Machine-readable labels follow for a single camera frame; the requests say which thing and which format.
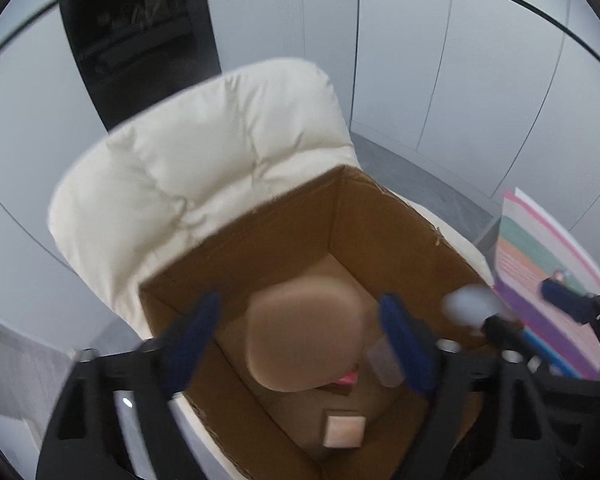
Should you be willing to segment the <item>purple blue small tube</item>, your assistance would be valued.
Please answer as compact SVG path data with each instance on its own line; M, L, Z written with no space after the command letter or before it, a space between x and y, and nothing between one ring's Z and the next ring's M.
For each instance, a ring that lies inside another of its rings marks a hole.
M552 275L552 280L567 286L572 280L572 276L568 271L556 270Z

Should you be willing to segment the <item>tan makeup sponge puff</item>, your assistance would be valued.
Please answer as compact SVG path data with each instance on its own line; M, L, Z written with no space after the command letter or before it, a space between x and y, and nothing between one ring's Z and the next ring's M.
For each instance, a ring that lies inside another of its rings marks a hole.
M268 390L320 388L358 365L364 337L365 304L354 286L330 276L302 276L249 300L246 364Z

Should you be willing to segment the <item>cardboard box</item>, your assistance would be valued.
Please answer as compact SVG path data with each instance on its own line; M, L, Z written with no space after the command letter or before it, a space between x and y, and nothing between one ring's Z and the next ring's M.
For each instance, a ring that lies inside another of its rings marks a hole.
M400 380L379 322L394 292L468 349L443 297L480 274L449 235L363 171L341 167L254 208L140 286L162 334L206 292L221 318L186 390L202 436L248 479L388 479L427 404Z

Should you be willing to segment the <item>beige small carton box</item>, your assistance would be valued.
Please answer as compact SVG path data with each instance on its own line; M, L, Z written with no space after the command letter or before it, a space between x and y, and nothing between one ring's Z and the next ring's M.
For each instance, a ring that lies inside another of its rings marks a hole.
M364 440L366 417L353 412L328 412L323 431L324 448L359 448Z

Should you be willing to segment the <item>red gold tin can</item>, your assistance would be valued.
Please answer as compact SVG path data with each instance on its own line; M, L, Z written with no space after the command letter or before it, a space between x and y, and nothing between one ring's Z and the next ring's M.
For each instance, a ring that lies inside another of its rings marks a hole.
M338 378L334 382L330 382L324 386L321 386L321 390L339 394L340 396L348 396L353 388L358 383L358 369L354 368L344 374L342 377Z

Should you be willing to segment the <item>cream padded chair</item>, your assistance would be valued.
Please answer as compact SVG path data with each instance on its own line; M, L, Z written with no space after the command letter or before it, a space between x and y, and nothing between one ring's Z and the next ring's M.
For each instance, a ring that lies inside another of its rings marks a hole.
M341 167L363 171L326 74L300 58L276 58L197 84L119 126L62 178L47 224L73 270L142 344L172 322L152 332L140 286L247 212ZM490 281L462 234L388 191L451 237L478 285ZM169 406L204 479L205 457L230 478L248 479L212 451L186 390Z

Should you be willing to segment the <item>white small table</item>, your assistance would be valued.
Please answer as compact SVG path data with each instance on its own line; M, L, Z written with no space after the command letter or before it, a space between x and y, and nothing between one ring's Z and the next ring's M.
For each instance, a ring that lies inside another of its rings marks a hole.
M504 195L501 233L548 273L569 272L579 287L600 293L600 266L582 245L530 196L515 188Z

